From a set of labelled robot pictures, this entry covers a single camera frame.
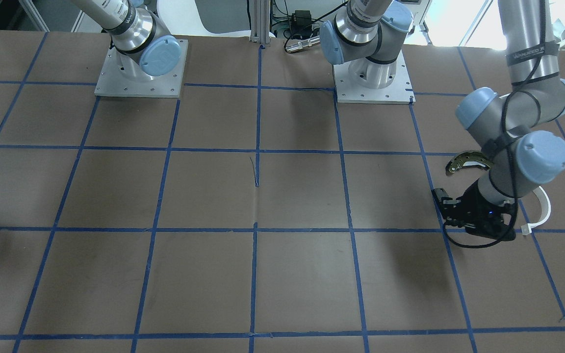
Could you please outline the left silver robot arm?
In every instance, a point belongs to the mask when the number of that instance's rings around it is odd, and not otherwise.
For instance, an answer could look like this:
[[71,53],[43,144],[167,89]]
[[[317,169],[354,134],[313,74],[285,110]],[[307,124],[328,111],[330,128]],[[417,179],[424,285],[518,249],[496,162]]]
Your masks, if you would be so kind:
[[[432,191],[444,226],[464,228],[493,244],[515,239],[518,199],[565,170],[565,140],[536,130],[565,114],[565,79],[559,76],[549,5],[501,0],[499,14],[512,91],[499,96],[482,87],[456,109],[491,166],[461,197]],[[333,22],[320,26],[321,51],[332,65],[350,62],[361,85],[378,89],[384,85],[377,70],[395,66],[411,25],[411,11],[398,1],[350,0],[336,9]]]

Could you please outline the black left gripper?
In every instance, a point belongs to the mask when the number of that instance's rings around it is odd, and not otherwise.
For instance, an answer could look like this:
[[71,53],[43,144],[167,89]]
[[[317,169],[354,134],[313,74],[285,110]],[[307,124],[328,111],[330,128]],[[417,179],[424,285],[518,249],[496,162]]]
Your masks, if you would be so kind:
[[505,214],[516,214],[515,204],[495,205],[488,202],[481,194],[477,181],[456,200],[449,197],[443,188],[435,188],[431,194],[439,209],[453,209],[452,219],[457,221],[458,227],[464,227],[468,234],[500,241],[513,241],[516,238],[515,230],[504,223]]

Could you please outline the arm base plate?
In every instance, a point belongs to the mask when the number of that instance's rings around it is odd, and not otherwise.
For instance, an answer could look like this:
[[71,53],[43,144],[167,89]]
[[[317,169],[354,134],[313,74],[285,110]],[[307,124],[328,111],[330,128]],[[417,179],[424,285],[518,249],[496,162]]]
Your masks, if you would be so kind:
[[416,101],[402,52],[383,65],[366,58],[333,66],[339,103],[409,104]]
[[184,38],[170,37],[177,43],[180,57],[176,66],[162,76],[150,76],[132,58],[121,54],[116,47],[109,49],[98,77],[94,93],[110,98],[179,98],[186,57],[190,43]]

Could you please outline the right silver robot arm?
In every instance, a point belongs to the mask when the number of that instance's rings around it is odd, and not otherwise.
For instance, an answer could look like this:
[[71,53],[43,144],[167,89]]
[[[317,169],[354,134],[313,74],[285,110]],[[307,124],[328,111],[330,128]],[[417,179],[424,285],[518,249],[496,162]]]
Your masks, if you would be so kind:
[[131,59],[148,76],[163,76],[180,61],[179,40],[157,15],[132,0],[73,0],[111,36],[119,54]]

